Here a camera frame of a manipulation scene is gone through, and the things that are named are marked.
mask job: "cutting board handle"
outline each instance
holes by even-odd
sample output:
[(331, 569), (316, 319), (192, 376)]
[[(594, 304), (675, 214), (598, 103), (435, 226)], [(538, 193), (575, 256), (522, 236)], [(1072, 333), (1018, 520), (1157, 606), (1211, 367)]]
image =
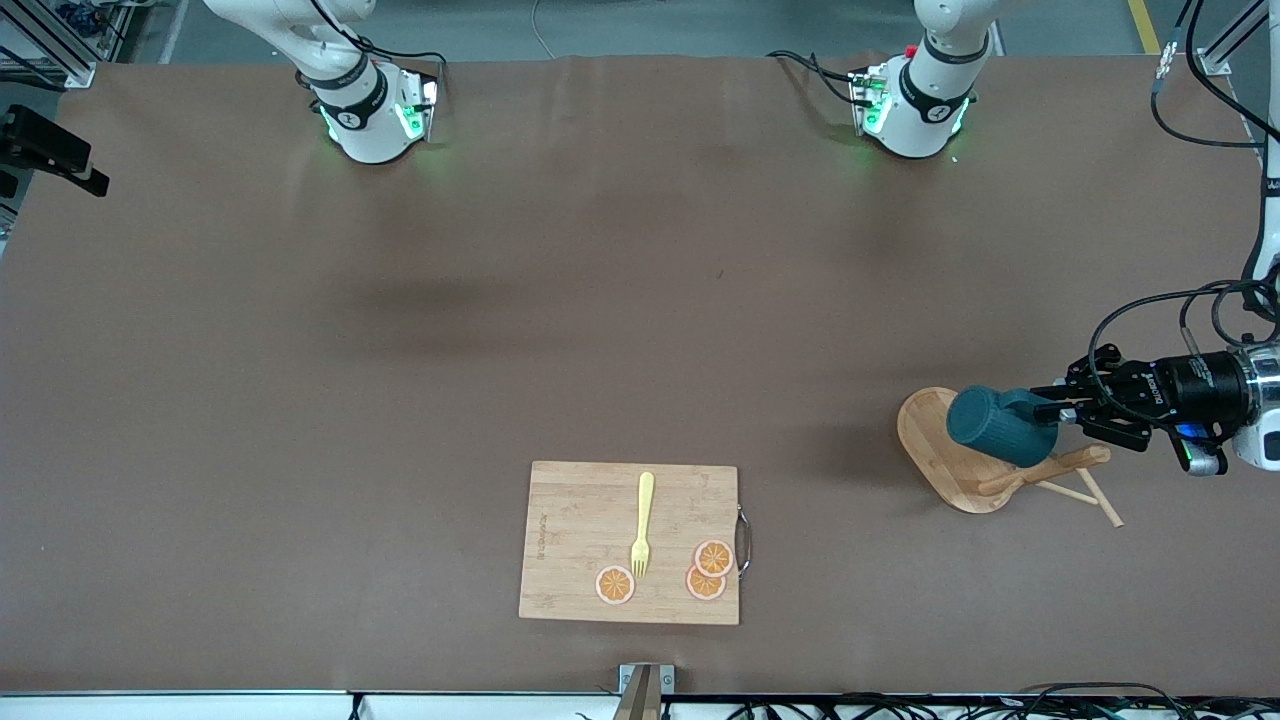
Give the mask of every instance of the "cutting board handle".
[(746, 575), (746, 569), (751, 566), (751, 521), (746, 519), (742, 506), (737, 506), (737, 538), (733, 538), (733, 555), (737, 561), (737, 579)]

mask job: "concrete floor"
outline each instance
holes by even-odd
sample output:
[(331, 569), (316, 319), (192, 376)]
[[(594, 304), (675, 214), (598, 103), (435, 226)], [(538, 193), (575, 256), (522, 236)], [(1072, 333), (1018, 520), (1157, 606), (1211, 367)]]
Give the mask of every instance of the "concrete floor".
[[(271, 47), (214, 15), (201, 0), (154, 10), (136, 61), (164, 59), (182, 12), (173, 63), (271, 63)], [(381, 0), (356, 29), (392, 49), (451, 60), (539, 60), (531, 0)], [(543, 0), (539, 28), (557, 55), (737, 55), (771, 50), (849, 55), (899, 51), (920, 36), (910, 0)], [(1125, 0), (1029, 3), (1001, 20), (1006, 50), (1021, 55), (1142, 53)]]

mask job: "fake orange slice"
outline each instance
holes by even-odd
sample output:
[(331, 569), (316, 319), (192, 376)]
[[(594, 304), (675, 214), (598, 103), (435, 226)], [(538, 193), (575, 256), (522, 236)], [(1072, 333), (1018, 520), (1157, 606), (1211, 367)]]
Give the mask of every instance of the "fake orange slice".
[(728, 580), (724, 577), (708, 578), (698, 571), (696, 565), (690, 568), (689, 574), (685, 575), (685, 589), (698, 600), (716, 600), (724, 594), (726, 585), (728, 585)]
[(595, 594), (609, 605), (622, 605), (636, 592), (636, 579), (622, 565), (609, 565), (595, 577)]
[(694, 551), (694, 568), (708, 578), (723, 578), (733, 569), (733, 548), (723, 541), (707, 541)]

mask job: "green led light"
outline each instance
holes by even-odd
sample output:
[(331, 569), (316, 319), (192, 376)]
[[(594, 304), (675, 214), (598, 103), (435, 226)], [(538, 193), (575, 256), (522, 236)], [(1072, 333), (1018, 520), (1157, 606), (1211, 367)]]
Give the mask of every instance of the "green led light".
[(964, 111), (969, 109), (969, 101), (965, 100), (960, 109), (956, 110), (956, 122), (951, 126), (951, 135), (960, 132), (960, 123), (964, 122)]
[(333, 129), (333, 119), (329, 118), (328, 110), (320, 108), (320, 117), (324, 118), (324, 124), (329, 128), (329, 137), (337, 140), (338, 133)]
[(881, 97), (879, 102), (873, 105), (867, 111), (867, 132), (874, 135), (884, 128), (884, 118), (887, 118), (888, 111), (893, 109), (893, 105), (888, 100), (888, 96)]
[(413, 109), (413, 106), (404, 108), (396, 104), (396, 115), (401, 120), (401, 126), (404, 127), (404, 135), (411, 140), (422, 137), (422, 114)]

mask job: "teal mug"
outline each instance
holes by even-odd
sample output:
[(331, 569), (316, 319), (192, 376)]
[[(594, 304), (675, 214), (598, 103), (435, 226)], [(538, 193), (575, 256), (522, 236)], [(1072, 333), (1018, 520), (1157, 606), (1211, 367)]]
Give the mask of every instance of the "teal mug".
[(1057, 442), (1057, 423), (1037, 423), (1033, 416), (1034, 407), (1046, 402), (1021, 388), (996, 392), (970, 386), (947, 410), (947, 434), (970, 450), (1030, 468), (1048, 457)]

